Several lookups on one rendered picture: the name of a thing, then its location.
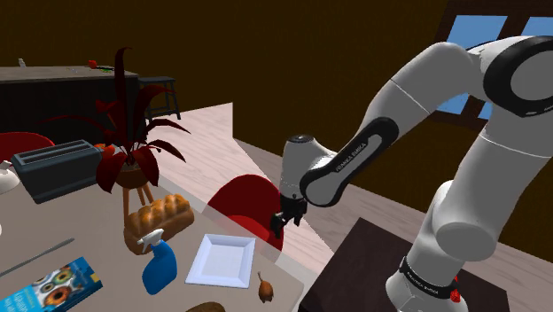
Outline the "dark grey toaster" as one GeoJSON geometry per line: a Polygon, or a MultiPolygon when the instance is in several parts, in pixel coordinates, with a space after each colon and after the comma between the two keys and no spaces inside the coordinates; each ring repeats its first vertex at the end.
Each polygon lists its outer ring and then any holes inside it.
{"type": "Polygon", "coordinates": [[[97,183],[101,151],[85,140],[14,154],[11,163],[36,204],[97,183]]]}

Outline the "brown round object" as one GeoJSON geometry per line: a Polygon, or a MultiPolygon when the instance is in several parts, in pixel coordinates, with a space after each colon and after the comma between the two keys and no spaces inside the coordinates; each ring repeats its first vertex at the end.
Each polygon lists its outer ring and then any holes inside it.
{"type": "Polygon", "coordinates": [[[226,312],[226,310],[222,304],[215,301],[208,301],[189,308],[185,312],[226,312]]]}

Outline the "blue book with eyes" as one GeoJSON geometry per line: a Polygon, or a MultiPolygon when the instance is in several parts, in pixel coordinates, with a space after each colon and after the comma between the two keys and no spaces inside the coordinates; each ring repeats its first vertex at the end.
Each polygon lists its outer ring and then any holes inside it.
{"type": "Polygon", "coordinates": [[[80,257],[0,300],[0,312],[67,312],[102,287],[80,257]]]}

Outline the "brown pear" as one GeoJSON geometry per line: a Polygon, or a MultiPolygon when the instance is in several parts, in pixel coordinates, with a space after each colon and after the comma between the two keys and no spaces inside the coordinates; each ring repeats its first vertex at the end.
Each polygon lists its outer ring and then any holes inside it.
{"type": "Polygon", "coordinates": [[[270,282],[264,280],[261,276],[260,271],[257,272],[258,278],[260,279],[260,286],[258,290],[258,295],[262,303],[271,302],[274,298],[274,290],[270,282]]]}

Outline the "red chair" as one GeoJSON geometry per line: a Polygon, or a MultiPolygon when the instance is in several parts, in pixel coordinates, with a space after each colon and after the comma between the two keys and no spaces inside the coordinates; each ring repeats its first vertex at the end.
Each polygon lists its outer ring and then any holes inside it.
{"type": "Polygon", "coordinates": [[[30,132],[0,133],[0,163],[10,160],[14,154],[53,146],[46,136],[30,132]]]}
{"type": "Polygon", "coordinates": [[[280,211],[277,187],[260,175],[240,175],[223,185],[207,204],[281,251],[284,230],[277,238],[271,218],[280,211]]]}

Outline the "dark robot stand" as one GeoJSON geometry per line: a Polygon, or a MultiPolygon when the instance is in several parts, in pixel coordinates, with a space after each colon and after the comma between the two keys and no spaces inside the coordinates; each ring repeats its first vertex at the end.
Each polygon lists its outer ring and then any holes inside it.
{"type": "MultiPolygon", "coordinates": [[[[301,301],[298,312],[397,312],[386,280],[400,267],[410,242],[357,220],[301,301]]],[[[469,312],[513,312],[506,291],[465,270],[449,280],[469,312]]]]}

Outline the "grey long knife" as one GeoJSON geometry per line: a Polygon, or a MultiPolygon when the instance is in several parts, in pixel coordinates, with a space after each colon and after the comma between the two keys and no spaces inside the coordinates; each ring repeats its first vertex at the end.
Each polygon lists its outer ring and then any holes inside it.
{"type": "Polygon", "coordinates": [[[6,276],[6,275],[12,273],[13,271],[15,271],[15,270],[17,270],[17,269],[19,269],[19,268],[21,268],[21,267],[24,267],[24,266],[28,265],[28,264],[31,263],[32,261],[35,261],[35,260],[37,260],[37,259],[43,257],[43,256],[46,255],[46,254],[50,254],[50,253],[52,253],[52,252],[54,252],[54,251],[56,251],[56,250],[59,250],[59,248],[62,248],[63,246],[67,246],[67,245],[71,244],[72,242],[74,242],[74,238],[66,239],[66,240],[64,240],[64,241],[62,241],[62,242],[60,242],[60,243],[58,243],[58,244],[56,244],[56,245],[54,245],[54,246],[52,246],[52,247],[50,247],[50,248],[48,248],[48,249],[42,251],[41,253],[39,253],[39,254],[37,254],[37,255],[34,255],[34,256],[32,256],[32,257],[30,257],[30,258],[28,258],[28,259],[26,259],[26,260],[24,260],[24,261],[22,261],[22,262],[20,262],[20,263],[18,263],[18,264],[16,264],[16,265],[14,265],[14,266],[12,266],[12,267],[10,267],[10,268],[8,268],[8,269],[6,269],[6,270],[0,272],[0,277],[4,277],[4,276],[6,276]]]}

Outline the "red leaved potted plant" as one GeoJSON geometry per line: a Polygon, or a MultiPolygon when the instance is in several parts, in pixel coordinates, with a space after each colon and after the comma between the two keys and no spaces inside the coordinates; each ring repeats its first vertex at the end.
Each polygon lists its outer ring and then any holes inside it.
{"type": "Polygon", "coordinates": [[[160,178],[158,162],[153,151],[166,151],[178,159],[182,154],[169,142],[156,139],[148,143],[147,134],[154,128],[169,126],[182,129],[179,124],[168,119],[154,119],[144,127],[144,113],[152,99],[170,90],[158,85],[147,85],[137,92],[133,105],[128,105],[125,80],[124,52],[126,48],[117,50],[114,57],[114,87],[116,99],[112,102],[98,100],[96,110],[106,115],[114,129],[108,129],[99,122],[88,117],[74,115],[74,120],[86,121],[102,131],[104,144],[109,146],[119,143],[121,150],[105,155],[97,166],[96,181],[106,192],[111,192],[118,184],[123,189],[124,220],[129,216],[129,193],[132,189],[142,188],[151,183],[156,186],[160,178]]]}

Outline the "window with dark frame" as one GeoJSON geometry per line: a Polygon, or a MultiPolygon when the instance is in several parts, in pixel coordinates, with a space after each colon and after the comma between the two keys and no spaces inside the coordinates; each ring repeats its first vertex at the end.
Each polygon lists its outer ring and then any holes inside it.
{"type": "Polygon", "coordinates": [[[553,18],[553,0],[448,0],[433,45],[446,50],[439,58],[445,89],[437,97],[468,99],[459,114],[435,106],[429,118],[477,131],[489,124],[491,134],[553,133],[553,35],[524,35],[532,17],[553,18]],[[456,17],[492,13],[506,18],[495,38],[469,48],[446,41],[456,17]]]}

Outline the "white square plate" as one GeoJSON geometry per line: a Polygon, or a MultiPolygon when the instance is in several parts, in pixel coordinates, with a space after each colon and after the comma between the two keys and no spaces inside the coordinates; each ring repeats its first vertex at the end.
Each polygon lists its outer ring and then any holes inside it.
{"type": "Polygon", "coordinates": [[[255,238],[206,234],[185,283],[247,289],[255,242],[255,238]]]}

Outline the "white teapot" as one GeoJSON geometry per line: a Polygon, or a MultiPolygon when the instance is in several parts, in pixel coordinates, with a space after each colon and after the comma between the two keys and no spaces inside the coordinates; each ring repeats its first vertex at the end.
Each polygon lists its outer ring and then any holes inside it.
{"type": "Polygon", "coordinates": [[[0,195],[14,189],[19,185],[20,179],[10,170],[12,166],[8,160],[0,163],[0,195]]]}

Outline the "dark kitchen counter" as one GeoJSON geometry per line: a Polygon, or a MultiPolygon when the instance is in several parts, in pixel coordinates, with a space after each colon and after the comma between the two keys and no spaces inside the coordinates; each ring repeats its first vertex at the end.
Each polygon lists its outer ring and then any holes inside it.
{"type": "Polygon", "coordinates": [[[37,133],[55,144],[79,139],[98,144],[102,131],[71,117],[88,117],[112,129],[96,102],[115,99],[114,73],[87,66],[0,66],[0,133],[37,133]]]}

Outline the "blue spray bottle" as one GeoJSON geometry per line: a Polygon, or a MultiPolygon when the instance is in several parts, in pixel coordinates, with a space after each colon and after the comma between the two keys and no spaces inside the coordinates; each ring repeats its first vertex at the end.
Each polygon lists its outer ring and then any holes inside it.
{"type": "Polygon", "coordinates": [[[177,277],[177,260],[173,249],[162,238],[163,229],[156,229],[140,238],[136,243],[143,246],[143,253],[149,246],[153,258],[144,268],[142,280],[150,295],[159,293],[177,277]]]}

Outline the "brown bread loaf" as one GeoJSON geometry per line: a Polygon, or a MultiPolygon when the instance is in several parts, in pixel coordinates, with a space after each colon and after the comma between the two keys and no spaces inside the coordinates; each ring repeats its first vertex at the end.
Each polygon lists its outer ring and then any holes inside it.
{"type": "Polygon", "coordinates": [[[188,200],[180,194],[167,195],[149,206],[129,214],[124,221],[124,241],[130,252],[142,255],[143,245],[137,241],[153,230],[163,229],[161,238],[169,241],[194,222],[194,213],[188,200]]]}

